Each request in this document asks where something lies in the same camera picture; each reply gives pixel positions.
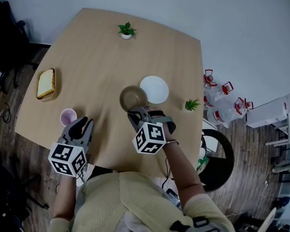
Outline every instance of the person's hand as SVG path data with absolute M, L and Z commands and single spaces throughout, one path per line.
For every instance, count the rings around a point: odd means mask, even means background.
M 158 108 L 157 106 L 146 106 L 144 107 L 146 111 L 150 112 L 150 111 L 162 111 L 160 108 Z M 163 131 L 164 131 L 164 136 L 165 136 L 165 140 L 171 141 L 174 140 L 172 134 L 170 134 L 169 128 L 167 123 L 163 123 Z

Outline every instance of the bread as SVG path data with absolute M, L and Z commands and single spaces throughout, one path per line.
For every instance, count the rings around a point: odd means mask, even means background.
M 43 72 L 39 77 L 38 94 L 40 99 L 43 96 L 55 91 L 55 74 L 54 70 L 49 69 Z

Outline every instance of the small plant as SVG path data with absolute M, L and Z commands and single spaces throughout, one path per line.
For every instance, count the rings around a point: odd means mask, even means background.
M 199 99 L 196 99 L 194 101 L 192 99 L 189 99 L 189 101 L 186 101 L 185 103 L 185 109 L 188 111 L 192 111 L 192 110 L 195 111 L 195 108 L 197 108 L 200 105 L 198 101 Z
M 118 25 L 117 27 L 120 28 L 120 31 L 118 33 L 123 33 L 125 35 L 132 35 L 134 36 L 135 35 L 135 32 L 136 29 L 133 29 L 133 28 L 130 28 L 131 24 L 130 22 L 127 22 L 125 25 Z

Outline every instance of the wooden floor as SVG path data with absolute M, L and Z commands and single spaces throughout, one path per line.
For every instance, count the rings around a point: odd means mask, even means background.
M 39 62 L 46 51 L 47 49 L 42 49 L 35 61 Z M 6 167 L 9 166 L 10 156 L 16 155 L 20 159 L 21 179 L 26 180 L 35 173 L 41 174 L 41 184 L 31 186 L 28 191 L 38 201 L 48 203 L 50 209 L 41 209 L 29 201 L 32 213 L 25 220 L 24 229 L 28 232 L 44 232 L 47 231 L 51 219 L 59 175 L 54 173 L 48 162 L 49 150 L 14 132 L 17 113 L 33 74 L 32 67 L 25 65 L 19 75 L 17 89 L 11 85 L 13 75 L 7 80 L 8 95 L 1 95 L 0 107 L 7 102 L 11 108 L 12 119 L 8 124 L 0 120 L 0 148 Z M 258 129 L 246 127 L 243 120 L 233 122 L 229 129 L 220 127 L 219 130 L 231 141 L 235 154 L 235 166 L 228 182 L 219 190 L 210 193 L 210 197 L 226 215 L 248 211 L 256 218 L 265 218 L 270 211 L 273 198 L 278 194 L 280 185 L 278 177 L 269 174 L 271 172 L 270 158 L 278 156 L 278 152 L 273 147 L 265 147 L 264 143 L 277 140 L 278 134 L 271 127 Z M 266 187 L 264 182 L 268 176 L 270 180 Z M 155 181 L 162 184 L 163 179 Z M 174 187 L 172 180 L 167 182 L 164 189 L 168 187 Z M 234 222 L 236 217 L 231 215 L 228 218 Z

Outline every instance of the pink cup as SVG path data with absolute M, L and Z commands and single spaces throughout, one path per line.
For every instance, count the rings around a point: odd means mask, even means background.
M 70 125 L 77 119 L 77 114 L 72 108 L 64 109 L 60 114 L 60 122 L 63 126 Z

